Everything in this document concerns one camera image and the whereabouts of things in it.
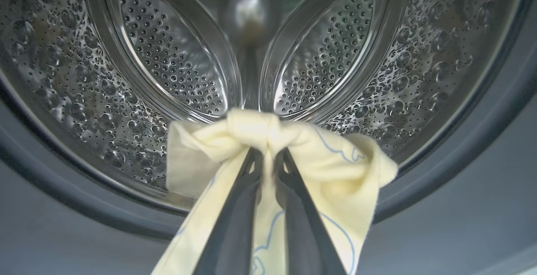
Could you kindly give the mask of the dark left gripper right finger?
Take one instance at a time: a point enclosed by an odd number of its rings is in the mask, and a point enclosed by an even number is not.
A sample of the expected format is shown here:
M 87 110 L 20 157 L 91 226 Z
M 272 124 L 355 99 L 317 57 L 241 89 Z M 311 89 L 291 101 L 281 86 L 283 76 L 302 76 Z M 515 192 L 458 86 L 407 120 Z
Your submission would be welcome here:
M 275 158 L 276 200 L 284 211 L 288 275 L 345 275 L 346 271 L 288 148 Z

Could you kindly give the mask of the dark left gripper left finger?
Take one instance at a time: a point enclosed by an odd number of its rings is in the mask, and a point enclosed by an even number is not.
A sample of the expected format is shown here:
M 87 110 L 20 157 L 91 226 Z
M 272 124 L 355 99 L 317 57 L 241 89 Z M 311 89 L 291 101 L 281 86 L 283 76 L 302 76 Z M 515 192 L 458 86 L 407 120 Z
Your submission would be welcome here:
M 250 275 L 253 236 L 260 201 L 263 155 L 250 148 L 224 202 L 194 275 Z

